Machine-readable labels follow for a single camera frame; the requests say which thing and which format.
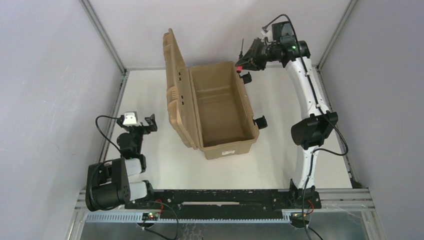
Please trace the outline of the red black screwdriver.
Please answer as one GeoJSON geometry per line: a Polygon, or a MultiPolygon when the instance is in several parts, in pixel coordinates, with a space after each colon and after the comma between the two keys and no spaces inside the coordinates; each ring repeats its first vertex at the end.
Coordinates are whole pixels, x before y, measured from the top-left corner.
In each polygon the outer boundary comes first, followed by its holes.
{"type": "MultiPolygon", "coordinates": [[[[244,48],[244,38],[241,41],[241,48],[240,48],[240,52],[239,52],[239,55],[238,55],[238,59],[239,60],[243,57],[243,48],[244,48]]],[[[242,72],[242,70],[243,70],[243,67],[242,66],[237,66],[236,67],[236,72],[238,74],[240,74],[242,72]]]]}

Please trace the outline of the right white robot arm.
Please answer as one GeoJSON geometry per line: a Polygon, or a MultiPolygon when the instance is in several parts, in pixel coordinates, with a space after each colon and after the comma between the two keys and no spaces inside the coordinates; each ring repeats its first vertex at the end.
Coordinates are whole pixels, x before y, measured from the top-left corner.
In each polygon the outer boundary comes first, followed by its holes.
{"type": "Polygon", "coordinates": [[[308,45],[298,40],[292,23],[273,23],[271,29],[265,25],[261,34],[246,53],[240,53],[235,66],[238,71],[262,71],[268,62],[279,62],[294,85],[301,114],[301,120],[290,129],[298,146],[295,171],[289,190],[282,198],[275,197],[273,203],[301,208],[318,197],[314,180],[317,155],[334,130],[338,114],[330,111],[317,89],[308,45]]]}

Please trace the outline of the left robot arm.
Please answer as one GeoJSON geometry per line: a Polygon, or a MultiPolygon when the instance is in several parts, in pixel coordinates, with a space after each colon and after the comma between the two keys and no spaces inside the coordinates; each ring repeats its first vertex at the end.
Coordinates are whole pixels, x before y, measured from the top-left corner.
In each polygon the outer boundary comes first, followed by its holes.
{"type": "Polygon", "coordinates": [[[125,112],[114,120],[125,131],[112,143],[119,157],[88,167],[85,204],[91,212],[109,211],[135,200],[152,201],[155,198],[148,180],[131,182],[129,179],[146,171],[142,144],[145,135],[158,130],[155,115],[145,117],[147,125],[138,121],[135,111],[125,112]]]}

